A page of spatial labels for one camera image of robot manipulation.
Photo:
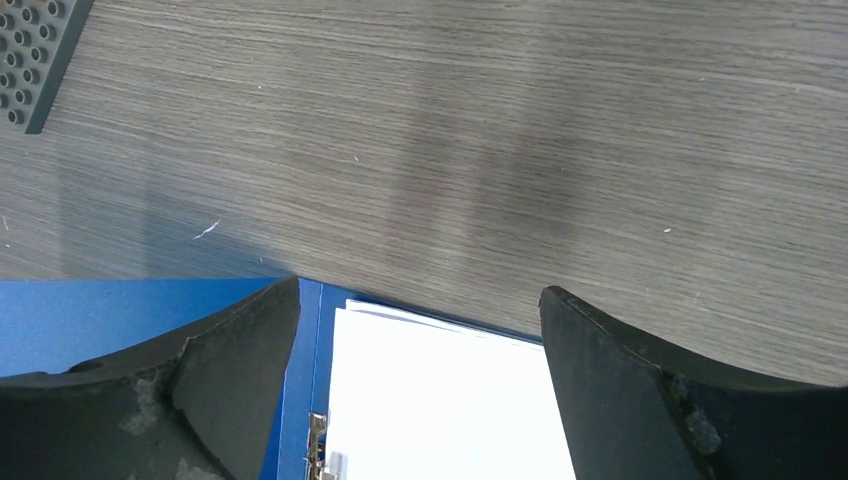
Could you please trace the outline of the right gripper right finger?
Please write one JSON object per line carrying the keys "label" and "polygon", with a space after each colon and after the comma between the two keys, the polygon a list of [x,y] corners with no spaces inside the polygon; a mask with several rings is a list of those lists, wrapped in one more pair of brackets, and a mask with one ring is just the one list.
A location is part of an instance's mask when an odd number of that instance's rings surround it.
{"label": "right gripper right finger", "polygon": [[710,359],[550,286],[539,314],[579,479],[843,479],[847,390]]}

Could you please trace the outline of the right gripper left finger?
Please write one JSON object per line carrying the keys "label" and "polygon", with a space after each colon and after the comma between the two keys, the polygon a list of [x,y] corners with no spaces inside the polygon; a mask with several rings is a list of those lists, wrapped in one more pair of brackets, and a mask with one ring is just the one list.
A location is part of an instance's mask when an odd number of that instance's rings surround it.
{"label": "right gripper left finger", "polygon": [[296,278],[60,374],[1,381],[5,479],[256,479],[300,314]]}

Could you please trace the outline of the white paper sheets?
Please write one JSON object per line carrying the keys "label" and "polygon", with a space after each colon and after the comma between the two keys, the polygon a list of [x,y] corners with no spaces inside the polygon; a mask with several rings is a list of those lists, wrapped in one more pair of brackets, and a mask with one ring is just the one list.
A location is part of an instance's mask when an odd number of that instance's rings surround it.
{"label": "white paper sheets", "polygon": [[334,479],[574,477],[543,348],[383,305],[334,318]]}

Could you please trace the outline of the blue plastic folder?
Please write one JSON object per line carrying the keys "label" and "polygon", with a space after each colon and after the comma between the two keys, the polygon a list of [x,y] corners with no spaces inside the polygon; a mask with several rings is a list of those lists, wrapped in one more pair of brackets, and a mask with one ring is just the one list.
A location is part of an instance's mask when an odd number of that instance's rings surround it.
{"label": "blue plastic folder", "polygon": [[[256,279],[13,281],[1,286],[1,372],[56,373],[212,314],[259,286]],[[304,280],[301,314],[261,477],[301,479],[306,412],[328,414],[335,312],[363,301],[484,332],[465,322],[403,309]]]}

